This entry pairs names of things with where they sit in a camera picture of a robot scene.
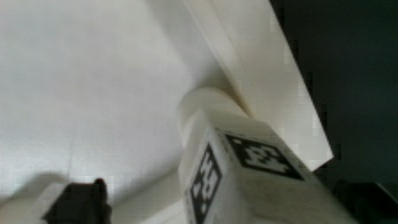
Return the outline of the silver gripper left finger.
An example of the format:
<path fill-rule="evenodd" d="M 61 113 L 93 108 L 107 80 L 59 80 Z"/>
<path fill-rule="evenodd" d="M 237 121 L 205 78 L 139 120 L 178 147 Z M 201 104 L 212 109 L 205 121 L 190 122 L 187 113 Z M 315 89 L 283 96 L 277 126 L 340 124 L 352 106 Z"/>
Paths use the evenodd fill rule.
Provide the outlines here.
<path fill-rule="evenodd" d="M 41 217 L 46 224 L 112 224 L 107 183 L 71 183 Z"/>

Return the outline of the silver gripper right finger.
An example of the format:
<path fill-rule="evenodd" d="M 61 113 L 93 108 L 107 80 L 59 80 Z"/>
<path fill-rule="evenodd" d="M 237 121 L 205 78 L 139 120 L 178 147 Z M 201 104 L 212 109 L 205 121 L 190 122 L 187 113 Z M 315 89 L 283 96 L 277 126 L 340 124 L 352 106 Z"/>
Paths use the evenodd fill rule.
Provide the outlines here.
<path fill-rule="evenodd" d="M 340 181 L 333 193 L 361 224 L 398 224 L 398 183 Z"/>

